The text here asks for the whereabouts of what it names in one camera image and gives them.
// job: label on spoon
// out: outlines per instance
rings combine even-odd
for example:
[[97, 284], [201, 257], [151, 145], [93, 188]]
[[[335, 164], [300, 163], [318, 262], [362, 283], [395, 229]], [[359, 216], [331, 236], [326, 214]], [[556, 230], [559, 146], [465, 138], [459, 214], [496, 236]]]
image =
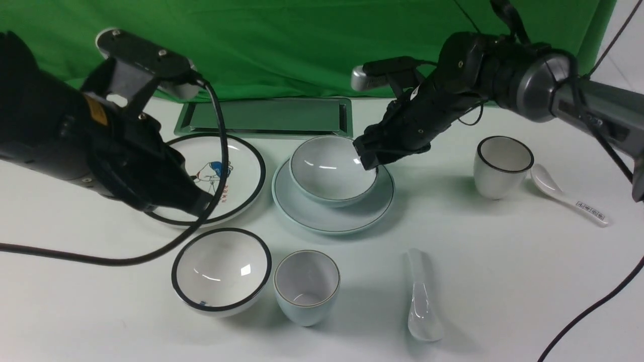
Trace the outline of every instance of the label on spoon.
[[585, 203], [583, 203], [581, 201], [577, 201], [575, 206], [579, 207], [580, 209], [582, 209], [582, 210], [584, 210], [584, 211], [586, 211], [588, 213], [590, 213], [591, 215], [595, 216], [596, 218], [600, 219], [601, 221], [603, 221], [606, 218], [606, 216], [604, 216], [604, 214], [602, 214], [599, 210], [594, 209], [593, 207], [591, 207], [591, 206], [589, 206], [589, 205], [587, 205], [587, 204], [585, 204]]

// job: light blue saucer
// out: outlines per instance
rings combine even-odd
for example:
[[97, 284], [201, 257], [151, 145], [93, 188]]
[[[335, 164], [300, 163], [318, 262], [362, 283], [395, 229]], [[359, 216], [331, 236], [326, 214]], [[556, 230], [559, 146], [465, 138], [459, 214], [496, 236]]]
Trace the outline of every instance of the light blue saucer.
[[286, 161], [273, 176], [273, 200], [280, 213], [314, 233], [344, 235], [373, 226], [389, 210], [395, 194], [393, 177], [379, 166], [372, 190], [362, 200], [346, 207], [327, 207], [306, 197], [295, 185]]

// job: printed cartoon figure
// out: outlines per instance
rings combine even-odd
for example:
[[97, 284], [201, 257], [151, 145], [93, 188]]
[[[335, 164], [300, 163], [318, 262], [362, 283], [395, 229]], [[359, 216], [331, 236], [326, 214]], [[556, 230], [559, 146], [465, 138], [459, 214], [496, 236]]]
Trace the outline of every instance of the printed cartoon figure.
[[[228, 176], [231, 175], [232, 165], [228, 162]], [[210, 183], [208, 186], [208, 192], [214, 194], [214, 190], [217, 189], [219, 184], [219, 179], [221, 179], [223, 173], [223, 164], [219, 161], [208, 162], [195, 176], [190, 176], [195, 183], [205, 181]]]

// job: yellow label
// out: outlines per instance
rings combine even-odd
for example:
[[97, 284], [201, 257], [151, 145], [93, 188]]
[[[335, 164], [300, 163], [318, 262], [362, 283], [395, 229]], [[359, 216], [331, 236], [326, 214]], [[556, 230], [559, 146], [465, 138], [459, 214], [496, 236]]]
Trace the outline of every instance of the yellow label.
[[83, 97], [85, 97], [85, 100], [87, 101], [87, 105], [90, 107], [90, 113], [91, 117], [98, 123], [102, 124], [103, 126], [108, 125], [108, 116], [105, 114], [105, 110], [103, 109], [103, 105], [101, 103], [98, 103], [97, 101], [93, 100], [90, 96], [84, 94]]

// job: black rim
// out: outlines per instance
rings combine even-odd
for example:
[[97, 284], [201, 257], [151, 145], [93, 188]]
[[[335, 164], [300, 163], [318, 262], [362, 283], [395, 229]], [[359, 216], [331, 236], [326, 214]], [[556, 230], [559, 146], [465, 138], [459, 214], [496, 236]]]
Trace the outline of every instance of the black rim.
[[[181, 257], [184, 255], [185, 251], [188, 250], [188, 248], [192, 244], [194, 244], [195, 242], [201, 240], [202, 238], [204, 238], [206, 236], [216, 234], [216, 233], [226, 233], [226, 232], [245, 234], [247, 236], [250, 236], [251, 238], [254, 238], [255, 240], [257, 240], [258, 243], [260, 243], [261, 248], [264, 249], [264, 253], [266, 254], [266, 274], [264, 275], [264, 279], [262, 279], [262, 281], [261, 281], [260, 285], [257, 287], [257, 289], [255, 289], [255, 291], [252, 292], [251, 295], [247, 296], [246, 298], [238, 301], [237, 303], [233, 303], [233, 304], [230, 304], [230, 305], [224, 305], [222, 307], [207, 307], [205, 305], [201, 305], [201, 304], [191, 300], [190, 298], [188, 298], [184, 294], [184, 292], [181, 291], [181, 288], [179, 287], [179, 283], [176, 280], [176, 269], [179, 266], [179, 262], [181, 261]], [[196, 238], [192, 239], [188, 244], [186, 244], [183, 249], [181, 249], [179, 254], [176, 255], [175, 263], [172, 265], [172, 275], [171, 275], [172, 288], [174, 288], [175, 292], [177, 293], [177, 295], [179, 295], [179, 297], [186, 304], [191, 306], [192, 308], [199, 309], [199, 310], [204, 310], [206, 312], [223, 312], [225, 310], [235, 309], [235, 308], [237, 308], [237, 307], [239, 307], [239, 306], [241, 306], [243, 304], [246, 304], [248, 301], [253, 299], [257, 294], [259, 294], [259, 292], [262, 290], [262, 288], [264, 288], [264, 286], [266, 285], [266, 283], [269, 280], [270, 270], [271, 269], [272, 269], [272, 259], [271, 259], [271, 256], [270, 256], [269, 247], [266, 246], [266, 243], [259, 236], [251, 233], [250, 231], [244, 230], [244, 229], [237, 229], [235, 227], [224, 227], [222, 229], [208, 231], [206, 233], [203, 233], [203, 234], [197, 236]]]
[[[507, 169], [499, 168], [499, 167], [494, 166], [493, 164], [489, 163], [489, 162], [488, 162], [488, 160], [486, 160], [486, 159], [485, 159], [485, 157], [483, 157], [483, 154], [481, 153], [481, 147], [483, 146], [483, 144], [484, 144], [485, 142], [487, 142], [487, 141], [491, 140], [492, 138], [507, 138], [507, 139], [509, 139], [509, 140], [513, 140], [513, 141], [515, 141], [516, 143], [518, 143], [518, 144], [520, 144], [521, 146], [523, 146], [523, 148], [525, 148], [525, 149], [527, 150], [527, 152], [530, 154], [530, 164], [529, 164], [526, 168], [521, 169], [521, 170], [519, 170], [519, 171], [511, 171], [511, 170], [507, 170]], [[529, 169], [531, 169], [531, 168], [532, 168], [532, 165], [533, 165], [533, 164], [535, 164], [535, 156], [532, 154], [532, 151], [531, 151], [531, 150], [530, 150], [530, 149], [529, 149], [529, 148], [528, 148], [528, 147], [527, 147], [523, 142], [521, 142], [521, 141], [519, 141], [519, 140], [515, 140], [514, 138], [512, 138], [512, 137], [507, 137], [507, 136], [491, 136], [491, 137], [488, 137], [488, 138], [484, 138], [481, 142], [479, 142], [479, 143], [478, 143], [477, 153], [478, 153], [478, 157], [480, 157], [480, 159], [481, 159], [481, 160], [483, 160], [483, 162], [485, 162], [485, 164], [486, 164], [486, 165], [488, 165], [489, 167], [492, 167], [493, 169], [496, 169], [497, 171], [501, 171], [501, 172], [505, 172], [505, 173], [521, 173], [521, 172], [526, 172], [527, 170], [529, 170]]]
[[[174, 140], [171, 140], [171, 141], [167, 142], [167, 145], [172, 146], [173, 144], [176, 144], [177, 142], [181, 142], [181, 141], [185, 141], [185, 140], [189, 140], [191, 138], [197, 138], [197, 137], [217, 137], [217, 138], [219, 138], [219, 133], [210, 132], [210, 133], [198, 133], [198, 134], [195, 134], [195, 135], [182, 136], [182, 137], [179, 137], [179, 138], [176, 138]], [[255, 147], [253, 147], [250, 143], [248, 143], [248, 142], [246, 142], [246, 141], [244, 141], [244, 140], [242, 140], [242, 139], [240, 139], [238, 137], [230, 136], [230, 135], [227, 136], [227, 137], [228, 137], [228, 139], [233, 139], [233, 140], [243, 144], [244, 146], [248, 147], [248, 149], [255, 155], [255, 157], [257, 157], [257, 161], [260, 163], [260, 181], [258, 182], [257, 187], [255, 188], [255, 190], [252, 192], [251, 196], [248, 197], [248, 199], [246, 199], [246, 201], [244, 201], [241, 205], [239, 205], [235, 209], [229, 211], [228, 213], [225, 213], [223, 215], [220, 215], [220, 216], [217, 216], [217, 217], [214, 217], [214, 218], [206, 219], [206, 221], [204, 221], [204, 226], [207, 226], [208, 224], [212, 224], [212, 223], [219, 222], [219, 221], [222, 221], [222, 220], [226, 220], [229, 217], [235, 215], [236, 213], [239, 213], [241, 210], [243, 210], [245, 207], [247, 207], [251, 202], [253, 202], [253, 200], [255, 200], [255, 198], [257, 198], [257, 196], [260, 194], [261, 188], [264, 186], [264, 181], [266, 180], [266, 164], [264, 163], [264, 159], [261, 157], [260, 152]], [[154, 212], [147, 212], [146, 214], [148, 216], [150, 216], [151, 218], [153, 218], [153, 219], [156, 219], [158, 221], [161, 221], [161, 222], [164, 222], [164, 223], [170, 224], [170, 225], [190, 226], [190, 225], [192, 225], [194, 223], [192, 221], [179, 221], [179, 220], [172, 220], [172, 219], [164, 218], [163, 216], [155, 214]]]
[[[300, 149], [302, 146], [304, 146], [306, 143], [308, 143], [308, 142], [310, 142], [310, 141], [313, 141], [313, 140], [315, 140], [315, 139], [318, 139], [318, 138], [325, 138], [325, 137], [340, 137], [340, 138], [346, 138], [346, 139], [348, 139], [349, 141], [352, 141], [352, 142], [353, 142], [353, 140], [352, 140], [351, 138], [349, 138], [349, 137], [338, 136], [338, 135], [324, 135], [324, 136], [319, 136], [319, 137], [313, 137], [312, 139], [310, 139], [310, 140], [306, 140], [306, 141], [304, 141], [304, 143], [302, 143], [301, 145], [299, 145], [299, 146], [298, 146], [298, 148], [296, 148], [296, 149], [295, 149], [295, 151], [293, 152], [293, 156], [294, 156], [294, 155], [299, 151], [299, 149]], [[289, 159], [289, 161], [287, 161], [287, 162], [289, 163], [289, 171], [290, 171], [291, 175], [295, 175], [295, 174], [293, 173], [293, 163], [290, 161], [291, 159], [292, 159], [292, 156], [291, 156], [291, 158]], [[295, 180], [295, 177], [293, 177], [293, 180], [294, 180], [295, 182], [297, 182], [297, 183], [298, 183], [298, 186], [299, 186], [299, 187], [302, 187], [302, 189], [304, 189], [304, 187], [303, 187], [302, 185], [300, 185], [300, 184], [299, 184], [299, 182], [298, 182], [297, 180]], [[374, 187], [374, 185], [375, 185], [375, 183], [376, 183], [377, 181], [378, 181], [378, 169], [376, 168], [376, 169], [375, 169], [375, 178], [374, 178], [374, 181], [371, 183], [371, 186], [369, 186], [369, 188], [368, 188], [368, 189], [366, 189], [364, 192], [360, 193], [360, 195], [356, 195], [356, 196], [353, 196], [353, 197], [350, 197], [350, 198], [326, 198], [326, 197], [322, 197], [322, 196], [316, 195], [316, 194], [314, 194], [314, 193], [312, 193], [312, 192], [310, 192], [310, 191], [307, 191], [307, 192], [309, 192], [309, 193], [310, 193], [310, 194], [312, 194], [313, 196], [318, 197], [318, 198], [321, 198], [321, 199], [323, 199], [323, 200], [342, 202], [342, 201], [347, 201], [347, 200], [351, 200], [351, 199], [354, 199], [354, 198], [358, 198], [358, 197], [360, 197], [360, 196], [362, 196], [362, 195], [366, 194], [367, 192], [369, 192], [369, 191]]]
[[[336, 267], [336, 271], [337, 271], [337, 284], [336, 284], [336, 288], [333, 290], [333, 293], [331, 293], [331, 295], [329, 295], [323, 301], [320, 301], [318, 303], [311, 304], [311, 305], [302, 305], [302, 304], [293, 303], [288, 298], [284, 297], [284, 294], [282, 294], [279, 291], [279, 288], [278, 288], [278, 272], [279, 272], [279, 268], [282, 266], [282, 264], [284, 264], [284, 261], [286, 261], [286, 259], [290, 258], [291, 256], [293, 256], [295, 254], [301, 253], [301, 252], [316, 252], [318, 254], [322, 254], [322, 255], [326, 256], [333, 263], [333, 265]], [[288, 304], [295, 305], [297, 307], [302, 307], [302, 308], [317, 307], [318, 305], [322, 305], [322, 304], [328, 302], [329, 299], [333, 298], [333, 296], [336, 295], [337, 290], [340, 289], [340, 280], [341, 280], [340, 268], [337, 267], [336, 261], [331, 259], [331, 257], [329, 255], [326, 255], [325, 253], [323, 253], [321, 251], [312, 250], [312, 249], [298, 250], [298, 251], [294, 251], [294, 252], [290, 253], [289, 255], [286, 255], [286, 257], [284, 257], [284, 259], [282, 259], [282, 261], [279, 262], [278, 267], [275, 268], [275, 274], [273, 275], [273, 285], [275, 286], [275, 291], [279, 294], [279, 296], [282, 297], [282, 299], [284, 299]]]

